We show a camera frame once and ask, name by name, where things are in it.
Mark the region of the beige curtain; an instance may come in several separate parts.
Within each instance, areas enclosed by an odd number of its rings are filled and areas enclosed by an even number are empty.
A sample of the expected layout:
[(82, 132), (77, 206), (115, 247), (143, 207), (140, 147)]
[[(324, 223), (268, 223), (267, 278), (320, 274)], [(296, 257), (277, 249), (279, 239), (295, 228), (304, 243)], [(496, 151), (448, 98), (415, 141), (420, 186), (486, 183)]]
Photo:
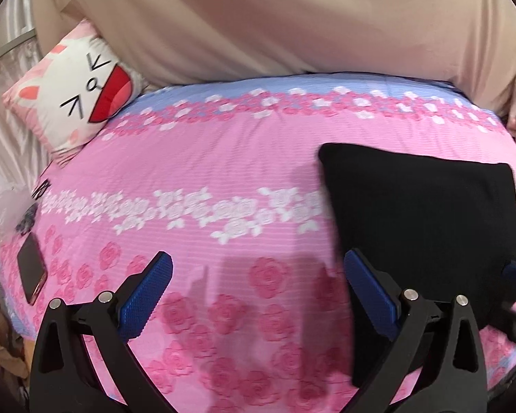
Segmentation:
[(156, 86), (305, 73), (446, 81), (505, 114), (511, 0), (32, 0), (42, 51), (82, 19)]

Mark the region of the brown cloth on floor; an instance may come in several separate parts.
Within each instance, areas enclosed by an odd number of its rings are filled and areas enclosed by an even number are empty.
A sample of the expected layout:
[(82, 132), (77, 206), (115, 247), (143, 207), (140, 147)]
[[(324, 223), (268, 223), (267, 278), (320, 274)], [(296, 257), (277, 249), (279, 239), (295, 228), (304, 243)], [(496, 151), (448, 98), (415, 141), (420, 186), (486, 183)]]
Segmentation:
[(23, 344), (15, 341), (13, 329), (0, 303), (0, 379), (13, 394), (17, 394), (29, 375), (30, 370), (23, 356)]

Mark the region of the cat face pillow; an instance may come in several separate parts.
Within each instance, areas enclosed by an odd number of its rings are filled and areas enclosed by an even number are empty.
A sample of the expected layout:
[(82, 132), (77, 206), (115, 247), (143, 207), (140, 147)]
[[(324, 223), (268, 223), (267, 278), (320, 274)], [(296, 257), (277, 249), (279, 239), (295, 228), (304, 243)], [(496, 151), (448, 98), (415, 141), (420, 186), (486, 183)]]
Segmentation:
[(145, 86), (141, 74), (83, 20), (4, 92), (2, 101), (63, 167)]

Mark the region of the black pants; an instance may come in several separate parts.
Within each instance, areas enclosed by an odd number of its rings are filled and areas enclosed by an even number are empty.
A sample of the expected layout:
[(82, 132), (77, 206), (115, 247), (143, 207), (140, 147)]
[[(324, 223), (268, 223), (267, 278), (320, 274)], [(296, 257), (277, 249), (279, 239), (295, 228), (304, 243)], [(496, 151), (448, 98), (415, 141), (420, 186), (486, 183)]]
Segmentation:
[(350, 144), (319, 150), (338, 242), (403, 289), (435, 301), (466, 296), (482, 334), (487, 383), (516, 363), (492, 328), (516, 302), (504, 269), (516, 263), (516, 187), (505, 163), (438, 159)]

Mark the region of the black patterned small item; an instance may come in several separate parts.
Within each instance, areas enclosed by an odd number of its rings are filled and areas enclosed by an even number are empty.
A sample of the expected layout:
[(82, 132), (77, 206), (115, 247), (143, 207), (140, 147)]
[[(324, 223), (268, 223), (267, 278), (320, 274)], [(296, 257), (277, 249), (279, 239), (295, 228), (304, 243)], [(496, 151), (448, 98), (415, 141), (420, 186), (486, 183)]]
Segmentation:
[(51, 182), (49, 179), (43, 180), (31, 194), (30, 206), (26, 209), (23, 217), (15, 227), (15, 232), (21, 237), (30, 233), (36, 222), (36, 216), (39, 209), (39, 201), (50, 188)]

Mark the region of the pink rose bedsheet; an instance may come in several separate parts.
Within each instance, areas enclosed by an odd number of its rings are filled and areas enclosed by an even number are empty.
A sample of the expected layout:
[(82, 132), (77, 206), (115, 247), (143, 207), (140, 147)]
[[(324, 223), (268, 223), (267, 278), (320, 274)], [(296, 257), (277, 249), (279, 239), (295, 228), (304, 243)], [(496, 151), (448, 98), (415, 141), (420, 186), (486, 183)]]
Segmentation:
[(93, 300), (164, 251), (174, 273), (130, 344), (181, 412), (337, 412), (351, 313), (317, 152), (351, 143), (509, 164), (503, 124), (435, 81), (307, 75), (165, 88), (43, 174), (33, 233), (47, 281), (26, 302), (21, 239), (0, 247), (14, 329)]

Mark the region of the black smartphone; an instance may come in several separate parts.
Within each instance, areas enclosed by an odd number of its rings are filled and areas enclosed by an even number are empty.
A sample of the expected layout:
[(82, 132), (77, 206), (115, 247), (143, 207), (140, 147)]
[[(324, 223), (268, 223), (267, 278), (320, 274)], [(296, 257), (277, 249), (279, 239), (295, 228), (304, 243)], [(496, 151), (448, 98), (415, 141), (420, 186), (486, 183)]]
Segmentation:
[(26, 236), (17, 253), (17, 267), (26, 302), (35, 304), (47, 279), (47, 268), (38, 239), (33, 233)]

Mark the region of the silver satin curtain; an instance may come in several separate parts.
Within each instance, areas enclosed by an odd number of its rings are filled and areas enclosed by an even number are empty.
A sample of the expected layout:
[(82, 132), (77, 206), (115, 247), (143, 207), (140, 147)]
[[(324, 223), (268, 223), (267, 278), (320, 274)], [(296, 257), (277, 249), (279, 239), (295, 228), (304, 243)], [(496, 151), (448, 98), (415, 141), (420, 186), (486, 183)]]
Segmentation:
[(2, 95), (42, 59), (35, 36), (13, 46), (32, 32), (31, 0), (0, 0), (0, 196), (31, 186), (48, 164), (36, 137), (2, 102)]

